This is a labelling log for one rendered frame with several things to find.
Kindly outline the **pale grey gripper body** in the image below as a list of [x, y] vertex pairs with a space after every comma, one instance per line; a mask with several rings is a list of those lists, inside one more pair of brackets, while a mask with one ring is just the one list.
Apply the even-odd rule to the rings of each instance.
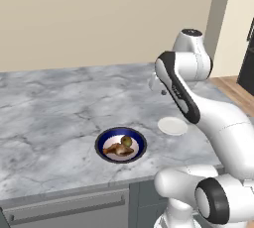
[[148, 84], [149, 84], [149, 88], [152, 91], [159, 90], [160, 85], [159, 85], [158, 77], [154, 72], [151, 74]]

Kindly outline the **small white plate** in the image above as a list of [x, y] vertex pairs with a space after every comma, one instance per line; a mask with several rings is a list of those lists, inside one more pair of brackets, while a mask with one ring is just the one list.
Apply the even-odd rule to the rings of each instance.
[[188, 131], [188, 124], [177, 117], [164, 117], [159, 120], [158, 128], [170, 136], [180, 136]]

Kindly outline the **green apple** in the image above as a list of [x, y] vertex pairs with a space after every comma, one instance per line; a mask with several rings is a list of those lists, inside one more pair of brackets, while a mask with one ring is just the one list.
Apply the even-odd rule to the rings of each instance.
[[121, 138], [121, 143], [126, 147], [132, 146], [132, 139], [129, 136], [123, 136]]

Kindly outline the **brown chicken drumstick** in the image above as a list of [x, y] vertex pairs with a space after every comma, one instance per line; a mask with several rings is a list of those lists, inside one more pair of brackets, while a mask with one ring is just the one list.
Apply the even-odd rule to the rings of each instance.
[[119, 157], [131, 155], [133, 152], [134, 150], [132, 148], [119, 143], [112, 144], [109, 148], [103, 150], [104, 154], [115, 154]]

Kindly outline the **blue bowl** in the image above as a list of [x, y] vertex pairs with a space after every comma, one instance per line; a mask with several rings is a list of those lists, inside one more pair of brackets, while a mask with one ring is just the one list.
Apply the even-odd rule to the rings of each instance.
[[[119, 143], [121, 138], [127, 136], [132, 140], [130, 148], [133, 153], [120, 157], [113, 152], [106, 153], [106, 149]], [[104, 160], [115, 164], [128, 164], [140, 159], [147, 150], [147, 141], [138, 131], [128, 127], [115, 127], [102, 132], [95, 140], [94, 149]]]

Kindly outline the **grey cupboard door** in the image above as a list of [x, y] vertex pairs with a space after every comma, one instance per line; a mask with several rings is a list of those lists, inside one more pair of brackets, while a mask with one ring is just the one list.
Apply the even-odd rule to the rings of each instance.
[[153, 228], [167, 207], [167, 198], [158, 194], [152, 180], [139, 183], [137, 228]]

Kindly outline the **grey dishwasher door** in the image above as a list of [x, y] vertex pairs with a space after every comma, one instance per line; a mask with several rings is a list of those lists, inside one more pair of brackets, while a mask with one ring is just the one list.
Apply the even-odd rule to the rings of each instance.
[[9, 222], [11, 228], [128, 228], [128, 185], [116, 185], [111, 187], [96, 186], [95, 188], [89, 186], [29, 196], [21, 196], [0, 200], [0, 206], [4, 211], [5, 209], [35, 206], [50, 202], [70, 200], [72, 198], [90, 197], [94, 195], [113, 193], [123, 193], [125, 195], [125, 204], [121, 206], [22, 224], [11, 224], [8, 220], [7, 221]]

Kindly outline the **black appliance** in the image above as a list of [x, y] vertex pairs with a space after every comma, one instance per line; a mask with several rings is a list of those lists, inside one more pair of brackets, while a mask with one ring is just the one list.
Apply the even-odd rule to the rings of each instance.
[[254, 96], [254, 18], [248, 36], [247, 50], [237, 78], [237, 83]]

